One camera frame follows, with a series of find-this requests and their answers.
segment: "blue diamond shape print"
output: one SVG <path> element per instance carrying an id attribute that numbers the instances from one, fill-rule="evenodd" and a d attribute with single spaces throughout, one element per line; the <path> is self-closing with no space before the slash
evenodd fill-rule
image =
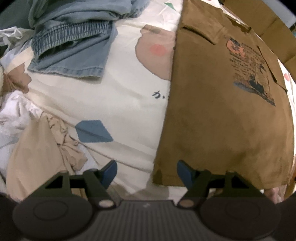
<path id="1" fill-rule="evenodd" d="M 113 141 L 112 136 L 100 120 L 83 120 L 75 126 L 75 129 L 81 142 L 97 143 Z"/>

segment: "elastic waistband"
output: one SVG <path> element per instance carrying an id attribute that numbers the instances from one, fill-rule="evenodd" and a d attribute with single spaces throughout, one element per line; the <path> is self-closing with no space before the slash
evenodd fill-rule
<path id="1" fill-rule="evenodd" d="M 37 59 L 45 51 L 63 43 L 92 37 L 97 34 L 107 34 L 108 28 L 109 21 L 102 20 L 61 24 L 37 33 L 32 39 L 32 50 Z"/>

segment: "graphic print on shirt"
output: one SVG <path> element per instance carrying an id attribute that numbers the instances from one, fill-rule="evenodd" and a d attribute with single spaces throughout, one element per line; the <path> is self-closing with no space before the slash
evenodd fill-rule
<path id="1" fill-rule="evenodd" d="M 231 37 L 228 39 L 226 47 L 231 55 L 231 65 L 235 69 L 234 85 L 259 95 L 275 106 L 270 93 L 267 70 L 264 67 L 265 62 L 261 54 Z"/>
<path id="2" fill-rule="evenodd" d="M 140 32 L 142 36 L 135 47 L 137 59 L 154 75 L 170 80 L 175 33 L 151 25 L 145 25 Z"/>

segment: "jeans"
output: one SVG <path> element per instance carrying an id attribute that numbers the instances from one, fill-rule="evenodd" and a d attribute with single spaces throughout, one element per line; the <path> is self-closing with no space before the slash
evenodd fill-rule
<path id="1" fill-rule="evenodd" d="M 149 0 L 28 0 L 35 27 L 28 70 L 70 77 L 101 77 L 114 21 L 136 18 Z"/>

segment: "light blue cloth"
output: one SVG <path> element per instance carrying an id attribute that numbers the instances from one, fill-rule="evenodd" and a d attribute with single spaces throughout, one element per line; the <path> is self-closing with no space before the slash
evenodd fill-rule
<path id="1" fill-rule="evenodd" d="M 114 21 L 136 18 L 149 0 L 28 0 L 34 58 L 28 70 L 71 77 L 101 77 Z"/>

